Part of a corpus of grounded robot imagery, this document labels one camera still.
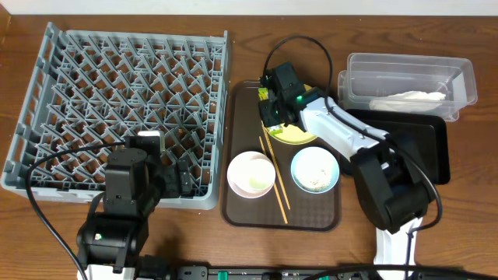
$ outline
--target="wooden table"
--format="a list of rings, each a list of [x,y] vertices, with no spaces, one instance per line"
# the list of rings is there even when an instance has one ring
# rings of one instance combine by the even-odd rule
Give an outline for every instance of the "wooden table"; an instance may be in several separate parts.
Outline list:
[[[47,22],[62,30],[102,30],[185,35],[223,35],[233,40],[231,85],[256,79],[265,57],[291,34],[319,39],[334,59],[335,82],[353,52],[424,54],[468,58],[479,91],[475,106],[447,124],[452,179],[440,186],[443,221],[419,234],[416,261],[461,266],[498,275],[498,18],[369,16],[13,16],[0,51],[0,159],[12,132]],[[290,60],[300,78],[324,85],[326,60],[312,44],[294,42],[271,65]],[[229,226],[212,211],[157,209],[142,254],[211,265],[320,267],[370,263],[375,230],[356,199],[351,179],[342,180],[342,221],[330,233]],[[76,248],[88,205],[41,202],[55,228]],[[434,217],[430,206],[426,221]],[[3,279],[73,279],[75,266],[35,216],[30,204],[0,191],[0,275]]]

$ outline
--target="white cloth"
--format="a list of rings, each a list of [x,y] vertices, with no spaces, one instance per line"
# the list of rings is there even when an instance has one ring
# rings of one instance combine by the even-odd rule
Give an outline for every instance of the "white cloth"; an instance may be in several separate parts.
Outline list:
[[[398,100],[386,100],[386,97],[395,97]],[[398,93],[391,96],[373,98],[369,103],[371,110],[387,110],[394,112],[426,112],[433,110],[442,105],[438,102],[414,103],[403,102],[403,100],[444,100],[446,94],[440,92],[424,93],[420,91],[409,91],[406,93]]]

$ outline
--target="dish rack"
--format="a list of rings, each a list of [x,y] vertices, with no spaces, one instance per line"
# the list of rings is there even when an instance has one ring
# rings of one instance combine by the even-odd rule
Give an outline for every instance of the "dish rack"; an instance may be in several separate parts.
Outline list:
[[[189,161],[195,196],[159,207],[218,202],[230,41],[145,33],[60,31],[48,23],[2,172],[26,197],[31,164],[55,152],[165,133],[166,165]],[[33,171],[35,198],[87,202],[105,191],[111,148],[61,156]]]

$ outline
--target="chopsticks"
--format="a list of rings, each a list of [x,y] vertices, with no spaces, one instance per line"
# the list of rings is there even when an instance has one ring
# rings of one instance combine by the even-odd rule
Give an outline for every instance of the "chopsticks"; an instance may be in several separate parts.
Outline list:
[[[263,123],[261,123],[261,128],[263,128],[263,134],[265,135],[265,138],[266,138],[266,144],[268,145],[268,149],[270,150],[270,154],[272,155],[273,165],[275,166],[275,170],[277,171],[277,177],[279,178],[279,183],[280,183],[280,187],[282,188],[283,197],[286,199],[287,208],[290,210],[289,199],[287,198],[286,188],[283,186],[283,181],[282,181],[282,176],[280,175],[279,165],[277,164],[277,159],[275,158],[275,153],[273,153],[272,143],[270,142],[270,138],[268,137],[268,132],[266,131]]]
[[[263,149],[263,153],[266,155],[265,145],[263,145],[263,140],[261,139],[261,136],[259,136],[259,143],[261,144],[261,148]],[[273,184],[273,189],[275,190],[275,193],[277,195],[277,200],[279,201],[280,211],[282,212],[283,221],[285,224],[287,224],[288,222],[287,222],[286,212],[283,209],[282,200],[280,199],[280,194],[279,194],[279,190],[277,190],[276,182]]]

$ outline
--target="clear plastic container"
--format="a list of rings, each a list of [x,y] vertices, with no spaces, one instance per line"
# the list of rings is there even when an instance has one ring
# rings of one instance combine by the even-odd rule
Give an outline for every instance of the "clear plastic container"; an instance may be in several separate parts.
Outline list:
[[[347,73],[339,74],[339,87],[340,103],[345,109],[431,114],[446,121],[456,121],[461,108],[477,102],[472,63],[464,58],[351,54]],[[393,96],[409,91],[439,92],[445,96],[442,100]]]

